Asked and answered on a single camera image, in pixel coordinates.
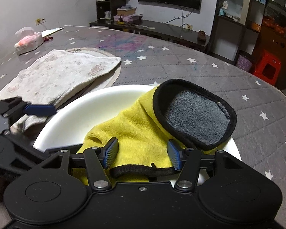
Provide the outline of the dark shelf cabinet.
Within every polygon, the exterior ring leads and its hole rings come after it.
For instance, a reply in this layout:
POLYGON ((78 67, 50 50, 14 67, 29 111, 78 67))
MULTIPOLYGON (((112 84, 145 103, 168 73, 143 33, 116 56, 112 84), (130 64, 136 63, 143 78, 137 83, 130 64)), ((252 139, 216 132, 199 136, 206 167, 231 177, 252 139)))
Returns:
POLYGON ((217 0, 209 52, 215 58, 236 64, 239 52, 252 53, 266 0, 217 0))

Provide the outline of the yellow cleaning cloth black trim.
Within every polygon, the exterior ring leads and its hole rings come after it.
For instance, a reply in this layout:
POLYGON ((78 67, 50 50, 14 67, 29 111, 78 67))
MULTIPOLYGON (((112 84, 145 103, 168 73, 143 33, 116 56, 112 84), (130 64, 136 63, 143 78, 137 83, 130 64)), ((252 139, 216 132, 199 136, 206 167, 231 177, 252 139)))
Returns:
POLYGON ((224 99, 189 81, 171 79, 93 127, 79 151, 117 138, 119 150, 109 178, 149 182, 176 173, 167 154, 170 140, 209 153, 230 138, 236 124, 236 112, 224 99))

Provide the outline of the red wooden cabinet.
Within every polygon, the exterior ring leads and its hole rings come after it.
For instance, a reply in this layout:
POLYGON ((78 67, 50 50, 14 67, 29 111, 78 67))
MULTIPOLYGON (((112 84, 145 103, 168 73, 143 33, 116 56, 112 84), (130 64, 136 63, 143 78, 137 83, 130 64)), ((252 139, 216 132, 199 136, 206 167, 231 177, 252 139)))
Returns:
POLYGON ((286 0, 266 0, 261 29, 252 53, 253 67, 257 64, 262 50, 277 56, 282 66, 275 86, 286 88, 286 0))

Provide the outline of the white floral cloth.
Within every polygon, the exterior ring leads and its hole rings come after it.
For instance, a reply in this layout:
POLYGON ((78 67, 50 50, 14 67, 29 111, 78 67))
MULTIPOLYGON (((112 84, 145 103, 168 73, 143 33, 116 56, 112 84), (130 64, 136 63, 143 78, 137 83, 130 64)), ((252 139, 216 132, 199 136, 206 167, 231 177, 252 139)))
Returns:
POLYGON ((0 91, 0 100, 21 97, 58 108, 97 78, 110 73, 121 58, 96 48, 51 50, 0 91))

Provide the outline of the grey star pattern table mat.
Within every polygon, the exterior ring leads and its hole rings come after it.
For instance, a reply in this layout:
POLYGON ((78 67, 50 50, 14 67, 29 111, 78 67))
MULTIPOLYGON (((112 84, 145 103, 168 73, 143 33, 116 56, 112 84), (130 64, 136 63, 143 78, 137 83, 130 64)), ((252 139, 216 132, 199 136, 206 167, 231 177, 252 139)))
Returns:
POLYGON ((286 228, 286 96, 233 65, 178 44, 100 27, 65 26, 37 50, 0 59, 0 90, 36 59, 53 49, 97 48, 121 58, 116 85, 155 86, 168 79, 193 82, 236 111, 232 138, 241 159, 274 181, 283 193, 276 216, 286 228))

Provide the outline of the dark low tv console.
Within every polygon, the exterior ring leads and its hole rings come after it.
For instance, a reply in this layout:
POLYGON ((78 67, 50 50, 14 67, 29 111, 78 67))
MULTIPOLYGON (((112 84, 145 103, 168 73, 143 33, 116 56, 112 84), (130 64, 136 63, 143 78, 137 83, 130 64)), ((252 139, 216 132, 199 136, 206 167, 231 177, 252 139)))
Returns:
POLYGON ((210 37, 207 35, 205 41, 198 39, 198 32, 182 28, 180 26, 170 25, 166 23, 136 20, 133 24, 121 24, 111 22, 106 19, 100 19, 89 23, 90 26, 103 26, 113 30, 126 31, 130 33, 142 34, 157 39, 162 39, 189 48, 207 52, 209 48, 210 37))

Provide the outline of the red plastic stool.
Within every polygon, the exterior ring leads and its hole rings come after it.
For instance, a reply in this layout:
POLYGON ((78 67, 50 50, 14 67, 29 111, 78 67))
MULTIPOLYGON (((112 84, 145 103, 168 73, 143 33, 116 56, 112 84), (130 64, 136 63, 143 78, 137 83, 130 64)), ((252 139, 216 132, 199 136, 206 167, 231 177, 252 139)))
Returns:
POLYGON ((275 85, 282 66, 281 60, 267 50, 262 50, 254 67, 253 75, 275 85))

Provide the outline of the white paper sheet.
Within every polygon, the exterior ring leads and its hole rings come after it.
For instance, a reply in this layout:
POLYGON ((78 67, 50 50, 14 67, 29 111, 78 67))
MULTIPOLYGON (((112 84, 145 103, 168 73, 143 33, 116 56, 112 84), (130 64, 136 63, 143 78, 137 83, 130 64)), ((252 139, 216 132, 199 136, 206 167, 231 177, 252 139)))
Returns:
POLYGON ((63 27, 53 28, 50 30, 44 30, 44 31, 42 31, 42 37, 43 38, 48 37, 49 35, 52 35, 53 33, 56 33, 62 29, 63 29, 63 27))

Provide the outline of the tissue pack in plastic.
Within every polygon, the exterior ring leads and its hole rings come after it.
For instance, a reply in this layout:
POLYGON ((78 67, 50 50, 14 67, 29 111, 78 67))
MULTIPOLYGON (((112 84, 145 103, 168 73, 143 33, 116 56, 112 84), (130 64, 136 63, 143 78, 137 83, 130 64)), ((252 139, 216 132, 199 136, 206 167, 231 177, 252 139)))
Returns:
POLYGON ((31 27, 21 28, 14 35, 18 40, 14 44, 15 53, 18 56, 36 50, 43 43, 42 33, 36 32, 31 27))

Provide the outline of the white bowl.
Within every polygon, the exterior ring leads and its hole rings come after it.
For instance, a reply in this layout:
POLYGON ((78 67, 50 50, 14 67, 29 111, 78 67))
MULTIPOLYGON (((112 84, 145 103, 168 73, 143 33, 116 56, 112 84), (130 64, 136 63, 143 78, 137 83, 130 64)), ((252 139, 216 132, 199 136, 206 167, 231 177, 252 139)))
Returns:
MULTIPOLYGON (((37 137, 34 147, 42 152, 71 145, 80 145, 81 148, 87 133, 93 127, 116 117, 133 105, 140 96, 154 88, 146 85, 122 85, 78 98, 50 119, 37 137)), ((229 140, 230 138, 212 152, 217 149, 228 149, 229 140)), ((159 177, 156 180, 171 180, 178 173, 179 171, 176 171, 174 175, 159 177)))

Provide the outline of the stacked boxes on console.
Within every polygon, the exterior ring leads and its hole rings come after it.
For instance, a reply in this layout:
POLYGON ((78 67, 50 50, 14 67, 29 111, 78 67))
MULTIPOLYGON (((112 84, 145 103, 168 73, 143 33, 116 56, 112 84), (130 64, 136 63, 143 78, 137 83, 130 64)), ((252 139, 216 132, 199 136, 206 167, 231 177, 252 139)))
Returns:
POLYGON ((115 22, 132 23, 141 20, 143 14, 136 12, 137 8, 132 6, 122 6, 117 9, 117 14, 113 16, 115 22))

